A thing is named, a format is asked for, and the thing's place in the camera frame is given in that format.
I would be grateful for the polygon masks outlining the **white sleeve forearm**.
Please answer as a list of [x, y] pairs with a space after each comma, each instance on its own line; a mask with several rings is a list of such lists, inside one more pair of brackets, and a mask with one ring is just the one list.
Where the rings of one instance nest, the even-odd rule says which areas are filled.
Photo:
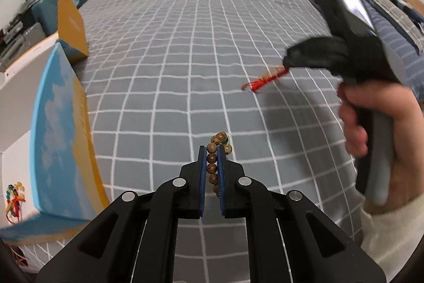
[[361, 249], [391, 282], [417, 249], [423, 237], [423, 196], [387, 213], [361, 209]]

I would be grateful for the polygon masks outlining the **right hand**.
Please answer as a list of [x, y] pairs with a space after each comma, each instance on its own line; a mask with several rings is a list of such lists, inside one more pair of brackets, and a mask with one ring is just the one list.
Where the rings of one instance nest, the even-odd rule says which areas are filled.
[[378, 206], [366, 200], [370, 214], [389, 213], [423, 194], [423, 113], [413, 92], [395, 83], [370, 81], [361, 85], [338, 87], [341, 99], [339, 117], [343, 121], [346, 151], [362, 158], [368, 151], [368, 136], [359, 125], [356, 110], [378, 111], [394, 121], [396, 158], [392, 166], [387, 203]]

